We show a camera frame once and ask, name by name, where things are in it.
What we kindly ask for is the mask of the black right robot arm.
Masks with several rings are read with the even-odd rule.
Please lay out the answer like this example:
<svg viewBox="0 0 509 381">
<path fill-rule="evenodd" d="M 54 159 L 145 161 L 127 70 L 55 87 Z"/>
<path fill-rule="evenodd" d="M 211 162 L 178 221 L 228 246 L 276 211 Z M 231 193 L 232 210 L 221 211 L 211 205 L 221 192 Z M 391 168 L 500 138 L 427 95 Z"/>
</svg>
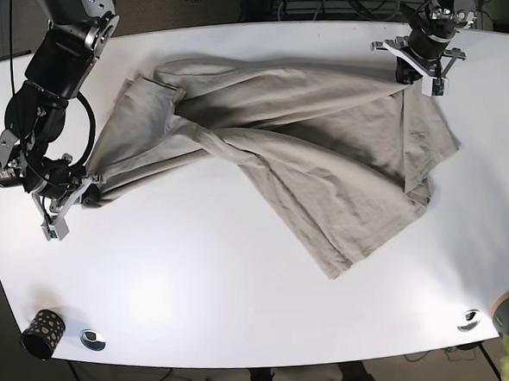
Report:
<svg viewBox="0 0 509 381">
<path fill-rule="evenodd" d="M 100 178 L 85 164 L 96 139 L 96 117 L 80 87 L 99 61 L 119 23 L 116 0 L 37 0 L 49 20 L 43 42 L 12 90 L 0 134 L 0 187 L 21 186 L 35 202 L 48 240 L 68 234 L 65 215 L 75 204 L 97 198 Z M 65 153 L 47 158 L 62 133 L 69 102 L 78 100 L 89 118 L 80 159 Z"/>
</svg>

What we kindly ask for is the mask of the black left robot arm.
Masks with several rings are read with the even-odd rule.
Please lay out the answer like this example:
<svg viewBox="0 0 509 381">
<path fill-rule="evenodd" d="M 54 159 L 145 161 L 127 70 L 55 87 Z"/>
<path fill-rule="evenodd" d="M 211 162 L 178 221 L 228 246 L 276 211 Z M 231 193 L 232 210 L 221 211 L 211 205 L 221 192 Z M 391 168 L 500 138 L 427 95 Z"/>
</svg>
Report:
<svg viewBox="0 0 509 381">
<path fill-rule="evenodd" d="M 424 95 L 441 97 L 447 93 L 452 66 L 467 58 L 460 48 L 449 44 L 460 30 L 473 25 L 476 8 L 475 0 L 426 0 L 417 8 L 402 5 L 410 34 L 374 41 L 371 48 L 394 55 L 399 83 L 420 81 Z"/>
</svg>

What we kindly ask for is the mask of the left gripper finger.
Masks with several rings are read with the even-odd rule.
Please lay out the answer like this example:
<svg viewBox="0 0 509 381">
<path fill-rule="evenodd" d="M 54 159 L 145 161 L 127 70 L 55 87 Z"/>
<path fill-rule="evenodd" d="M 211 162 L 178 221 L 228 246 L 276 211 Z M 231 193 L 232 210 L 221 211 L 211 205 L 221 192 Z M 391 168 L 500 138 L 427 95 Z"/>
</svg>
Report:
<svg viewBox="0 0 509 381">
<path fill-rule="evenodd" d="M 411 85 L 418 81 L 418 71 L 404 59 L 397 59 L 396 66 L 396 80 L 398 83 Z"/>
</svg>

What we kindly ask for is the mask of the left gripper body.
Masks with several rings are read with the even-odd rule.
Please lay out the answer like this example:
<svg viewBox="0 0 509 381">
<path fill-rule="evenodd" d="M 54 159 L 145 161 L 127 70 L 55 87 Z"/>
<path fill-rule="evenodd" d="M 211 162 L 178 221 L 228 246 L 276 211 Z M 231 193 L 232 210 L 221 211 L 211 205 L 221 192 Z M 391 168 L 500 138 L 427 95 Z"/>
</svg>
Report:
<svg viewBox="0 0 509 381">
<path fill-rule="evenodd" d="M 449 86 L 447 74 L 459 59 L 464 61 L 467 58 L 460 48 L 436 47 L 423 36 L 398 36 L 394 40 L 373 41 L 370 48 L 372 51 L 388 51 L 396 60 L 404 59 L 416 69 L 421 93 L 427 97 L 446 95 Z"/>
</svg>

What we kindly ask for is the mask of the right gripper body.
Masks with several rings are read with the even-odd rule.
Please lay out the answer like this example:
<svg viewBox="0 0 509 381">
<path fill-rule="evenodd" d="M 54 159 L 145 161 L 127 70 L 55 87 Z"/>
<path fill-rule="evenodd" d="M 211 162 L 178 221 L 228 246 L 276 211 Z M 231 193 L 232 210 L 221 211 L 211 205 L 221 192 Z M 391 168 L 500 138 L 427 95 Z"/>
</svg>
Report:
<svg viewBox="0 0 509 381">
<path fill-rule="evenodd" d="M 95 184 L 100 190 L 99 185 L 103 181 L 103 178 L 98 175 L 84 177 L 75 190 L 66 189 L 61 197 L 48 197 L 45 193 L 47 182 L 38 183 L 30 195 L 43 218 L 41 230 L 47 241 L 65 239 L 70 232 L 65 218 L 67 212 L 72 207 L 80 205 L 80 196 L 90 185 Z"/>
</svg>

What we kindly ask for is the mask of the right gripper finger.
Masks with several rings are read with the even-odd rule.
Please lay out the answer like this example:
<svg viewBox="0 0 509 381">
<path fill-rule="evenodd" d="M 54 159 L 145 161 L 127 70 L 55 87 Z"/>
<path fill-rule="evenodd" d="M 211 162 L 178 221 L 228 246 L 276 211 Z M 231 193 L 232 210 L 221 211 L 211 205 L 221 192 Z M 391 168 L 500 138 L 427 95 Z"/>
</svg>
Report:
<svg viewBox="0 0 509 381">
<path fill-rule="evenodd" d="M 90 185 L 80 196 L 79 203 L 87 209 L 100 208 L 102 206 L 101 191 L 95 184 Z"/>
</svg>

